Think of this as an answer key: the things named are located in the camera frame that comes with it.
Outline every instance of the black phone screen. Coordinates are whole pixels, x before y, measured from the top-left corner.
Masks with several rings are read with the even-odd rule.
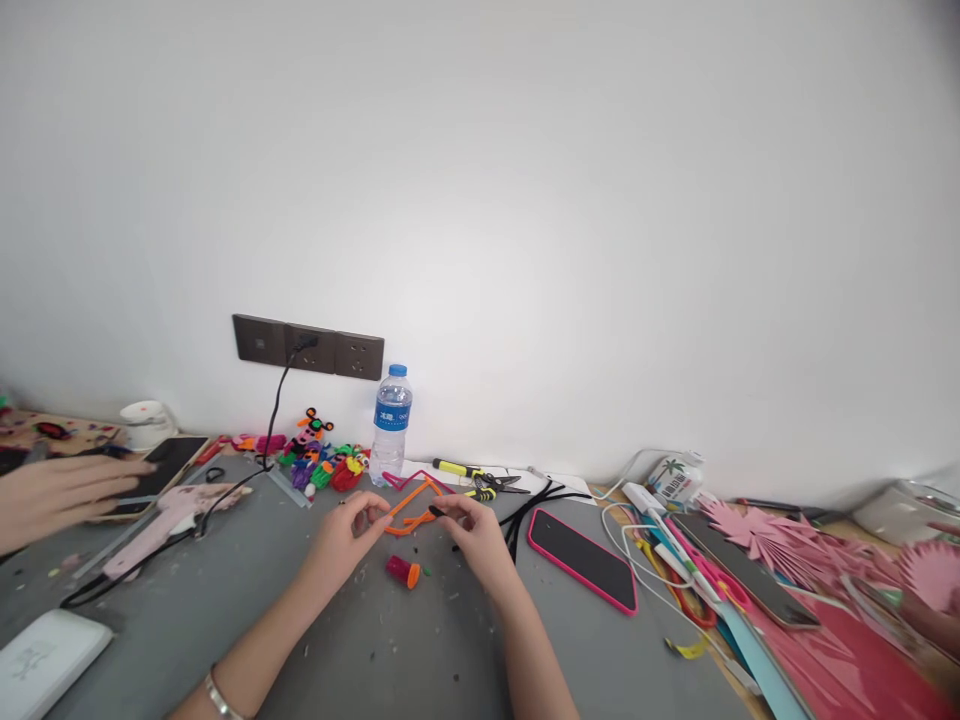
[[[566,565],[567,572],[579,575],[581,582],[586,580],[594,585],[629,610],[631,615],[637,611],[630,566],[606,548],[540,509],[533,514],[528,540],[535,550]]]
[[[694,543],[721,568],[733,575],[746,588],[754,602],[764,608],[781,625],[817,627],[820,621],[794,597],[780,587],[776,577],[760,563],[754,562],[723,533],[710,527],[702,515],[672,515]]]
[[[127,490],[115,497],[118,499],[144,497],[146,495],[159,495],[170,482],[176,477],[183,466],[193,459],[200,448],[202,448],[209,438],[205,437],[176,437],[168,438],[157,445],[144,460],[157,464],[157,471],[151,475],[144,475],[140,478],[140,484],[133,490]],[[152,505],[152,502],[144,502],[133,505],[121,505],[107,513],[105,517],[111,515],[136,515]]]

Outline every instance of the person's left hand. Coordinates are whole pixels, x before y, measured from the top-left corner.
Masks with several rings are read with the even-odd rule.
[[[300,568],[299,580],[312,597],[326,604],[336,594],[393,521],[388,512],[382,497],[358,491],[327,513]]]

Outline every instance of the electrical outlet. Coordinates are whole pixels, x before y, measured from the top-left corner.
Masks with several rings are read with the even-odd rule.
[[[380,380],[383,376],[383,338],[337,333],[337,375]]]
[[[233,332],[237,336],[237,355],[241,360],[280,367],[287,364],[283,323],[250,315],[234,315]]]
[[[311,372],[325,372],[333,375],[336,371],[337,360],[337,331],[312,328],[308,325],[294,325],[287,323],[284,326],[286,333],[286,353],[289,358],[294,346],[304,337],[317,339],[316,347],[304,348],[297,355],[290,367]]]

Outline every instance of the pink hot glue gun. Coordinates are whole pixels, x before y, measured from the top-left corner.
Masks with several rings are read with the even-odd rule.
[[[132,568],[147,555],[163,545],[170,535],[178,534],[193,527],[195,515],[205,513],[233,485],[215,483],[212,485],[185,485],[168,490],[157,501],[160,517],[150,523],[143,532],[137,535],[120,552],[114,555],[103,566],[103,574],[111,580],[116,580],[127,570]],[[233,507],[242,496],[253,492],[244,487],[233,493],[222,503],[217,505],[217,512]],[[140,574],[138,570],[131,573],[126,582],[130,582]]]

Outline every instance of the white power bank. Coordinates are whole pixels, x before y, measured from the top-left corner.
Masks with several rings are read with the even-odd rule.
[[[39,720],[113,639],[105,625],[51,610],[0,650],[0,698],[8,720]]]

